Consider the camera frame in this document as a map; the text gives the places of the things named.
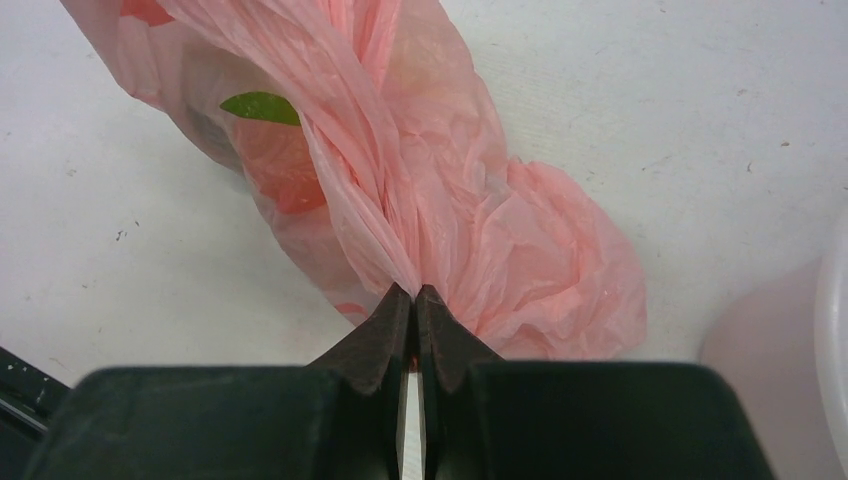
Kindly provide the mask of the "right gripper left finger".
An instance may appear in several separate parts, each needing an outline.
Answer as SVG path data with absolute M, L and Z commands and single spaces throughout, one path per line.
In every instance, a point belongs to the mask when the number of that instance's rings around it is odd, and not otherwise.
M 61 404 L 27 479 L 397 479 L 411 297 L 304 366 L 103 369 Z

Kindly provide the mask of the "pink plastic bag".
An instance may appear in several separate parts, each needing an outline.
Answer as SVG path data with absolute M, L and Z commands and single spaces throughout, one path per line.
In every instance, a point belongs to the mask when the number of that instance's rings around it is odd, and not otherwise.
M 433 286 L 513 358 L 604 359 L 647 332 L 627 237 L 564 171 L 509 154 L 437 1 L 68 1 L 116 82 L 243 175 L 277 242 L 355 324 Z M 283 214 L 219 108 L 249 91 L 300 117 L 326 204 Z

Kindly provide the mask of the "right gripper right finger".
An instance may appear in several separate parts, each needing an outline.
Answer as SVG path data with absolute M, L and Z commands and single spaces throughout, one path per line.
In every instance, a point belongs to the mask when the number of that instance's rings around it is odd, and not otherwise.
M 428 479 L 770 479 L 731 387 L 690 363 L 518 361 L 415 301 Z

